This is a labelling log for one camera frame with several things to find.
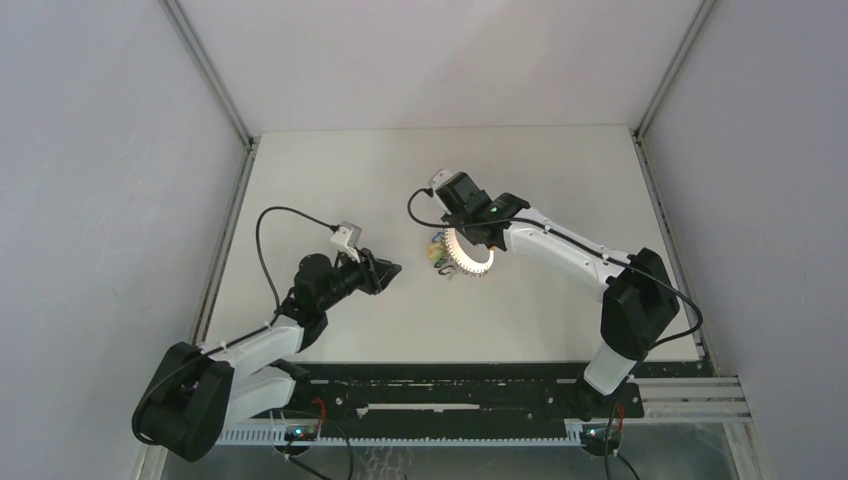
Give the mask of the large metal keyring yellow handle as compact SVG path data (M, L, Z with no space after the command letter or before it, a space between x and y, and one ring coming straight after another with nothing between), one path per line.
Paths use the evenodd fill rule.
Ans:
M485 247L484 253L469 253L464 248L463 237L457 229L447 228L444 230L442 246L449 260L461 273L467 276L483 277L493 267L494 249Z

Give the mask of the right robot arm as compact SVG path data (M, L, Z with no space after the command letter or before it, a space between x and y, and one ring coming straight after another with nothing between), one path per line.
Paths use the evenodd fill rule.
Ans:
M551 221L510 193L491 198L464 172L438 171L427 193L443 210L443 249L464 274L480 277L498 251L533 258L568 274L601 304L602 344L581 375L579 406L605 415L618 387L659 342L680 311L662 258L643 248L612 249Z

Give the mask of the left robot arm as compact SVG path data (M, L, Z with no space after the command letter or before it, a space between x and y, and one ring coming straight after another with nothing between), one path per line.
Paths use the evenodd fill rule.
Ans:
M402 270L366 248L357 254L304 257L272 318L250 333L217 344L172 345L132 414L137 439L196 461L224 431L259 413L305 414L313 392L279 362L311 346L328 325L328 311L343 299L380 294Z

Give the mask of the yellow tagged key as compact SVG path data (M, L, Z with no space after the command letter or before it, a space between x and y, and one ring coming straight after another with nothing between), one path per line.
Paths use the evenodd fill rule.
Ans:
M427 246L427 257L431 262L438 262L444 256L444 246L442 243L431 242Z

